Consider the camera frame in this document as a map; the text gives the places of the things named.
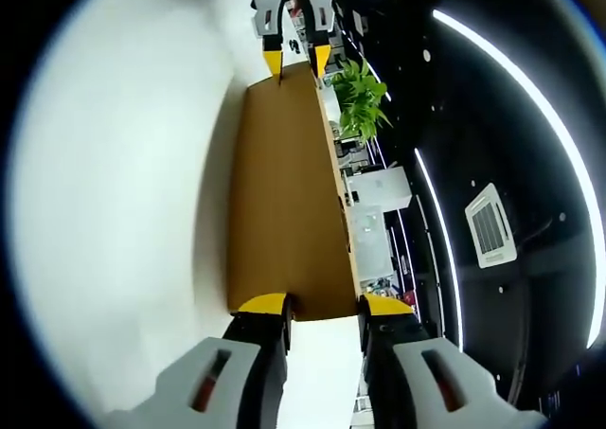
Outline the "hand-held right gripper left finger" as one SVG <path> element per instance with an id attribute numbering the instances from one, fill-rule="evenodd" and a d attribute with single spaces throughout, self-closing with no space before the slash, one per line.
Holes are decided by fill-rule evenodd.
<path id="1" fill-rule="evenodd" d="M 112 412 L 107 428 L 274 428 L 287 379 L 293 299 L 256 296 L 222 337 L 207 337 L 165 368 L 153 394 Z"/>

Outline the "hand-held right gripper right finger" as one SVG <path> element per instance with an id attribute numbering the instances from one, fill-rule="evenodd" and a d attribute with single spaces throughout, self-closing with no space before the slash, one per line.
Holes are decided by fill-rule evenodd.
<path id="1" fill-rule="evenodd" d="M 404 302 L 358 302 L 363 376 L 376 428 L 541 428 L 544 416 L 500 397 L 486 369 L 432 337 Z"/>

